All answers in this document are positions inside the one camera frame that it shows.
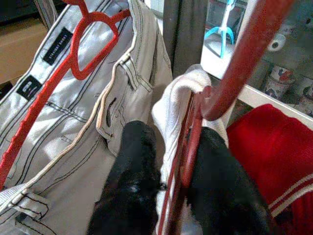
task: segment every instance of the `gray curtain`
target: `gray curtain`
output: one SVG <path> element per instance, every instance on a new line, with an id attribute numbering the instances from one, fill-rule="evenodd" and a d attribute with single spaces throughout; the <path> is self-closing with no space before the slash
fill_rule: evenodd
<path id="1" fill-rule="evenodd" d="M 164 0 L 163 37 L 173 77 L 201 60 L 208 0 Z"/>

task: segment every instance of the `contrast stitching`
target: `contrast stitching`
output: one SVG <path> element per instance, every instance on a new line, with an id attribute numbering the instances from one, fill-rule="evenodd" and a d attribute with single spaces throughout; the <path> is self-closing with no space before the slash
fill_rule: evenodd
<path id="1" fill-rule="evenodd" d="M 54 27 L 53 30 L 56 29 L 56 27 L 60 24 L 60 22 L 62 21 L 62 19 L 63 19 L 63 17 L 64 17 L 65 15 L 66 15 L 66 14 L 63 14 L 63 15 L 62 15 L 62 17 L 60 18 L 60 21 L 55 25 L 55 27 Z M 48 42 L 48 39 L 45 41 L 45 44 L 42 46 L 42 49 L 46 46 L 47 42 Z M 39 56 L 40 56 L 40 53 L 38 53 L 38 54 L 34 57 L 34 61 L 37 60 Z M 15 90 L 16 90 L 16 89 L 12 89 L 12 90 L 9 92 L 9 94 L 13 93 Z M 8 97 L 9 97 L 9 95 L 3 100 L 3 102 L 2 102 L 1 104 L 3 104 L 3 103 L 7 100 Z"/>
<path id="2" fill-rule="evenodd" d="M 127 62 L 126 63 L 124 63 L 124 65 L 125 65 L 125 67 L 126 68 L 124 68 L 124 70 L 127 72 L 127 71 L 129 71 L 129 72 L 127 72 L 127 74 L 128 74 L 128 77 L 130 78 L 130 76 L 131 76 L 131 80 L 133 81 L 133 84 L 134 84 L 134 89 L 136 89 L 136 84 L 135 84 L 135 80 L 134 80 L 134 76 L 133 76 L 133 73 L 131 72 L 131 69 L 129 68 L 129 66 L 127 65 Z"/>
<path id="3" fill-rule="evenodd" d="M 107 3 L 105 4 L 105 6 L 101 9 L 101 11 L 103 11 L 103 10 L 106 8 L 106 6 L 107 6 L 108 4 L 110 5 L 111 2 L 112 2 L 112 1 L 107 2 Z M 84 41 L 84 40 L 86 39 L 86 37 L 87 37 L 89 31 L 93 28 L 94 25 L 95 25 L 95 23 L 93 23 L 92 25 L 88 26 L 88 29 L 85 31 L 84 36 L 82 37 L 82 41 Z M 55 66 L 53 67 L 53 69 L 51 70 L 51 72 L 49 73 L 49 75 L 47 76 L 47 79 L 44 81 L 44 84 L 45 84 L 46 81 L 51 77 L 52 73 L 55 71 L 55 68 L 59 65 L 60 61 L 63 60 L 64 55 L 66 55 L 66 54 L 68 53 L 69 49 L 70 49 L 70 45 L 67 45 L 66 50 L 64 50 L 64 53 L 63 53 L 63 54 L 61 53 L 62 56 L 60 56 L 59 60 L 57 60 L 57 63 L 55 63 Z M 24 78 L 26 78 L 29 74 L 30 74 L 30 71 L 24 75 Z M 1 104 L 3 104 L 3 103 L 7 100 L 8 97 L 9 97 L 9 95 L 6 97 L 6 99 L 5 99 Z M 32 99 L 31 102 L 25 103 L 25 105 L 19 110 L 18 114 L 15 116 L 16 118 L 13 118 L 13 119 L 8 123 L 8 125 L 5 127 L 5 129 L 4 129 L 4 131 L 2 132 L 2 134 L 5 132 L 6 128 L 7 128 L 9 125 L 11 125 L 12 122 L 13 122 L 13 126 L 15 125 L 15 123 L 16 123 L 15 120 L 20 119 L 20 117 L 25 114 L 25 112 L 28 110 L 28 107 L 29 107 L 34 101 L 35 101 L 35 99 Z M 13 128 L 13 127 L 11 126 L 10 129 L 9 129 L 9 130 L 7 131 L 7 133 L 5 134 L 5 137 L 6 137 L 6 136 L 8 135 L 8 133 L 12 130 L 12 128 Z"/>
<path id="4" fill-rule="evenodd" d="M 17 180 L 17 182 L 15 183 L 15 185 L 19 184 L 20 182 L 22 183 L 29 171 L 29 168 L 31 166 L 31 163 L 39 149 L 39 147 L 41 146 L 41 144 L 46 140 L 46 138 L 49 136 L 49 134 L 51 134 L 52 131 L 54 131 L 64 120 L 66 120 L 68 118 L 68 116 L 66 114 L 60 116 L 60 118 L 48 129 L 45 131 L 45 133 L 39 138 L 39 140 L 33 145 L 32 149 L 30 150 L 25 164 L 23 166 L 23 170 L 21 172 L 20 178 Z"/>
<path id="5" fill-rule="evenodd" d="M 131 64 L 132 64 L 132 66 L 133 66 L 133 68 L 134 68 L 135 78 L 137 79 L 137 71 L 136 71 L 136 66 L 135 66 L 135 64 L 134 64 L 134 62 L 133 62 L 132 57 L 130 57 L 130 61 L 131 61 Z"/>
<path id="6" fill-rule="evenodd" d="M 85 131 L 82 133 L 82 136 L 86 133 L 87 130 L 89 130 L 89 128 L 90 128 L 90 125 L 89 125 L 89 127 L 86 128 Z M 71 150 L 73 150 L 73 149 L 78 145 L 78 143 L 79 143 L 79 141 L 75 143 L 75 145 L 72 147 Z M 55 164 L 54 164 L 49 170 L 47 170 L 42 176 L 39 177 L 39 179 L 38 179 L 36 182 L 34 182 L 33 185 L 37 184 L 39 180 L 41 180 L 45 175 L 47 175 L 48 172 L 50 172 L 50 171 L 57 165 L 57 163 L 58 163 L 66 154 L 64 154 L 62 157 L 60 157 L 60 158 L 55 162 Z"/>
<path id="7" fill-rule="evenodd" d="M 43 214 L 41 212 L 36 212 L 36 211 L 33 211 L 33 210 L 29 209 L 29 208 L 22 207 L 20 205 L 14 205 L 13 204 L 13 206 L 14 207 L 19 207 L 19 208 L 21 208 L 22 210 L 25 210 L 25 211 L 30 211 L 30 212 L 33 212 L 35 214 L 39 214 L 40 215 L 40 219 L 43 217 Z"/>
<path id="8" fill-rule="evenodd" d="M 121 33 L 123 32 L 123 30 L 124 30 L 124 28 L 125 28 L 125 26 L 126 26 L 126 22 L 127 22 L 127 21 L 128 21 L 128 18 L 127 18 L 124 22 L 122 21 L 122 22 L 118 25 L 117 30 L 119 31 L 119 34 L 121 34 Z M 79 103 L 79 101 L 83 98 L 83 96 L 84 96 L 84 94 L 85 94 L 87 88 L 89 87 L 89 85 L 92 83 L 93 79 L 94 79 L 94 78 L 96 77 L 96 75 L 98 74 L 98 72 L 99 72 L 99 70 L 101 69 L 102 65 L 103 65 L 104 62 L 106 61 L 106 58 L 107 58 L 107 56 L 103 59 L 103 61 L 101 62 L 100 66 L 98 66 L 98 69 L 95 70 L 94 72 L 92 72 L 92 74 L 90 75 L 90 77 L 93 75 L 92 79 L 89 79 L 88 81 L 90 81 L 90 82 L 89 82 L 86 86 L 82 87 L 82 89 L 81 89 L 79 95 L 77 96 L 77 99 L 75 100 L 75 102 L 73 102 L 73 103 L 68 107 L 70 110 L 73 110 L 73 109 L 76 107 L 76 105 Z"/>
<path id="9" fill-rule="evenodd" d="M 5 221 L 3 221 L 2 223 L 0 223 L 0 225 L 2 225 L 2 224 L 4 224 L 8 219 L 10 219 L 14 214 L 16 213 L 16 211 L 13 213 L 13 214 L 11 214 Z"/>
<path id="10" fill-rule="evenodd" d="M 149 82 L 147 82 L 144 78 L 142 78 L 141 75 L 137 75 L 137 76 L 140 77 L 141 80 L 142 80 L 145 84 L 147 84 L 147 86 L 148 86 L 149 88 L 153 89 L 153 86 L 152 86 Z"/>
<path id="11" fill-rule="evenodd" d="M 142 25 L 142 12 L 141 12 L 141 9 L 140 7 L 137 5 L 137 9 L 139 11 L 139 24 L 140 24 L 140 39 L 139 39 L 139 48 L 138 48 L 138 52 L 137 52 L 137 58 L 136 58 L 136 66 L 138 64 L 138 59 L 139 59 L 139 54 L 140 54 L 140 51 L 141 51 L 141 42 L 142 42 L 142 34 L 143 34 L 143 25 Z"/>
<path id="12" fill-rule="evenodd" d="M 48 204 L 46 204 L 46 203 L 44 203 L 44 202 L 42 202 L 42 201 L 36 200 L 36 199 L 34 199 L 34 198 L 31 198 L 30 196 L 28 196 L 27 194 L 23 194 L 22 192 L 21 192 L 21 195 L 23 195 L 24 197 L 29 198 L 30 200 L 32 200 L 32 201 L 34 201 L 34 202 L 38 202 L 38 203 L 40 203 L 40 204 L 43 204 L 43 205 L 45 205 L 45 207 L 47 207 L 46 212 L 42 215 L 42 217 L 41 217 L 40 219 L 42 219 L 42 218 L 48 213 L 48 211 L 49 211 L 49 206 L 48 206 Z"/>
<path id="13" fill-rule="evenodd" d="M 152 68 L 151 68 L 151 74 L 150 74 L 150 78 L 149 78 L 149 83 L 151 84 L 155 84 L 155 80 L 156 80 L 156 71 L 157 71 L 157 45 L 158 45 L 158 31 L 156 33 L 156 44 L 155 44 L 155 51 L 153 53 L 153 61 L 152 61 Z"/>
<path id="14" fill-rule="evenodd" d="M 55 184 L 57 184 L 58 182 L 60 182 L 60 181 L 62 181 L 62 180 L 64 180 L 64 179 L 66 179 L 67 177 L 69 177 L 70 175 L 72 175 L 74 172 L 76 172 L 82 165 L 84 165 L 88 160 L 89 160 L 89 158 L 90 158 L 90 156 L 93 154 L 93 152 L 97 149 L 97 147 L 98 147 L 98 145 L 99 145 L 99 143 L 100 143 L 100 138 L 96 141 L 96 147 L 94 148 L 94 149 L 91 149 L 90 151 L 92 151 L 92 152 L 89 152 L 88 154 L 89 154 L 89 156 L 88 156 L 88 154 L 80 161 L 80 163 L 87 157 L 87 159 L 80 165 L 80 166 L 78 166 L 77 167 L 77 165 L 75 166 L 75 167 L 77 167 L 75 170 L 74 170 L 74 168 L 71 170 L 71 171 L 69 171 L 67 174 L 65 174 L 64 176 L 62 176 L 62 177 L 65 177 L 66 175 L 66 177 L 65 178 L 63 178 L 63 179 L 61 179 L 62 177 L 59 177 L 58 179 L 61 179 L 61 180 L 59 180 L 59 181 L 56 181 L 56 182 L 54 182 L 53 184 L 51 184 L 50 186 L 48 186 L 45 190 L 43 190 L 41 193 L 39 193 L 39 194 L 42 194 L 43 192 L 45 192 L 48 188 L 50 188 L 50 187 L 52 187 L 53 185 L 55 185 Z"/>
<path id="15" fill-rule="evenodd" d="M 120 101 L 116 103 L 115 107 L 113 108 L 113 111 L 112 111 L 112 117 L 114 117 L 115 113 L 119 110 L 123 100 L 124 100 L 124 97 L 125 97 L 125 94 L 127 93 L 127 88 L 129 88 L 129 86 L 126 86 L 125 87 L 125 90 L 123 92 L 123 96 L 121 97 Z"/>
<path id="16" fill-rule="evenodd" d="M 49 229 L 51 232 L 53 232 L 55 235 L 57 235 L 57 234 L 56 234 L 51 228 L 49 228 L 46 224 L 44 224 L 44 223 L 42 223 L 42 222 L 40 222 L 40 221 L 38 221 L 38 220 L 35 220 L 35 219 L 33 219 L 33 218 L 32 218 L 32 220 L 33 220 L 34 222 L 36 222 L 36 223 L 39 223 L 39 224 L 45 226 L 47 229 Z"/>
<path id="17" fill-rule="evenodd" d="M 38 234 L 45 235 L 45 234 L 40 233 L 40 232 L 39 232 L 39 231 L 37 231 L 36 229 L 34 229 L 34 228 L 32 228 L 32 227 L 30 227 L 30 226 L 28 226 L 28 225 L 26 225 L 26 224 L 22 223 L 21 221 L 17 221 L 17 220 L 15 220 L 15 222 L 16 222 L 16 223 L 19 223 L 19 224 L 23 224 L 23 225 L 25 225 L 26 227 L 30 228 L 31 230 L 35 231 L 35 232 L 36 232 L 36 233 L 38 233 Z"/>
<path id="18" fill-rule="evenodd" d="M 126 120 L 125 120 L 125 118 L 124 118 L 124 110 L 125 110 L 125 108 L 123 107 L 123 104 L 121 104 L 121 107 L 123 108 L 122 118 L 123 118 L 124 122 L 126 123 Z"/>
<path id="19" fill-rule="evenodd" d="M 80 122 L 83 122 L 83 123 L 87 122 L 86 118 L 83 118 L 83 117 L 79 116 L 78 114 L 74 113 L 74 111 L 69 110 L 67 108 L 60 107 L 60 106 L 58 106 L 57 104 L 55 104 L 55 103 L 53 103 L 51 101 L 48 101 L 46 103 L 46 105 L 51 107 L 51 108 L 53 108 L 53 109 L 55 109 L 55 110 L 57 110 L 57 111 L 59 111 L 59 112 L 64 113 L 64 114 L 66 114 L 66 115 L 68 115 L 70 117 L 73 117 L 73 118 L 75 118 L 76 120 L 78 120 Z"/>
<path id="20" fill-rule="evenodd" d="M 7 178 L 10 179 L 10 180 L 12 180 L 13 177 L 14 177 L 14 175 L 15 175 L 15 172 L 16 172 L 16 170 L 17 170 L 17 164 L 18 164 L 18 162 L 19 162 L 19 160 L 20 160 L 20 158 L 21 158 L 21 155 L 22 155 L 22 150 L 23 150 L 23 145 L 21 146 L 20 154 L 19 154 L 19 156 L 18 156 L 18 158 L 17 158 L 17 160 L 16 160 L 16 162 L 15 162 L 15 164 L 14 164 L 14 166 L 15 166 L 15 171 L 13 172 L 13 175 L 12 175 L 11 178 L 10 178 L 9 176 L 7 177 Z"/>

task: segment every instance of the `red knit fabric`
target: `red knit fabric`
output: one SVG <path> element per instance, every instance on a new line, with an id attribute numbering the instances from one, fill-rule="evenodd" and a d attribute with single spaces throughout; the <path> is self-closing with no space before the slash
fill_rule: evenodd
<path id="1" fill-rule="evenodd" d="M 267 104 L 243 116 L 227 134 L 230 151 L 274 216 L 299 198 L 291 206 L 296 232 L 288 234 L 313 234 L 313 131 Z"/>

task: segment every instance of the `white shelf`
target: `white shelf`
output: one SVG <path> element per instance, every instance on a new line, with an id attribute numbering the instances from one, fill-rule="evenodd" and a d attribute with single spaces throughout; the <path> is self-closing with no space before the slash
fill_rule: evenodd
<path id="1" fill-rule="evenodd" d="M 288 104 L 285 104 L 283 102 L 278 101 L 277 99 L 269 97 L 268 95 L 264 94 L 263 92 L 249 85 L 245 85 L 242 92 L 238 96 L 238 99 L 250 105 L 253 108 L 256 108 L 264 104 L 271 104 L 275 108 L 282 111 L 285 115 L 291 118 L 293 117 L 293 118 L 298 119 L 300 122 L 306 125 L 309 129 L 313 130 L 313 118 L 290 107 Z"/>
<path id="2" fill-rule="evenodd" d="M 313 78 L 313 46 L 311 45 L 313 33 L 306 31 L 302 34 L 305 35 L 297 39 L 287 37 L 286 44 L 280 51 L 267 51 L 262 59 L 305 77 Z"/>
<path id="3" fill-rule="evenodd" d="M 226 44 L 224 58 L 220 58 L 221 37 L 213 34 L 205 40 L 202 47 L 201 66 L 209 74 L 222 79 L 233 55 L 235 45 Z"/>

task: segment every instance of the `red plastic hanger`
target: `red plastic hanger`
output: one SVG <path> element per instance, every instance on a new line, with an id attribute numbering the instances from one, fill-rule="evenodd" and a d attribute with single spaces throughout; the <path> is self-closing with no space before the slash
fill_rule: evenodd
<path id="1" fill-rule="evenodd" d="M 109 54 L 109 52 L 113 49 L 116 45 L 119 35 L 118 30 L 115 24 L 121 21 L 123 18 L 130 16 L 130 11 L 124 10 L 119 12 L 118 14 L 109 17 L 102 12 L 88 12 L 87 6 L 84 0 L 63 0 L 67 4 L 71 5 L 78 5 L 83 17 L 78 23 L 73 38 L 71 41 L 70 52 L 69 55 L 65 58 L 62 64 L 57 68 L 51 78 L 45 83 L 44 88 L 36 97 L 34 103 L 28 109 L 27 115 L 24 120 L 21 122 L 20 127 L 12 138 L 11 144 L 7 151 L 3 154 L 2 160 L 0 163 L 0 189 L 3 188 L 4 182 L 6 177 L 13 165 L 14 160 L 22 144 L 24 143 L 28 132 L 30 131 L 31 127 L 33 126 L 36 118 L 38 117 L 40 111 L 44 107 L 45 103 L 51 96 L 52 92 L 59 84 L 63 76 L 66 72 L 71 69 L 72 74 L 78 80 L 84 80 L 94 69 L 97 65 Z M 83 69 L 80 70 L 78 66 L 78 48 L 80 39 L 87 28 L 93 22 L 103 22 L 107 24 L 111 30 L 113 31 L 113 38 L 111 41 L 92 59 L 91 62 Z"/>
<path id="2" fill-rule="evenodd" d="M 216 120 L 228 110 L 280 28 L 293 2 L 294 0 L 258 0 L 220 85 L 212 89 L 212 92 L 210 87 L 207 87 L 202 93 L 194 94 L 192 97 L 190 101 L 192 105 L 189 104 L 190 110 L 185 116 L 179 136 L 179 143 L 182 144 L 178 146 L 167 182 L 168 189 L 164 198 L 158 235 L 162 235 L 164 229 L 167 235 L 180 234 L 178 221 L 192 179 L 202 119 Z M 187 140 L 191 126 L 190 138 Z M 174 194 L 170 202 L 168 223 L 164 226 L 174 176 Z"/>

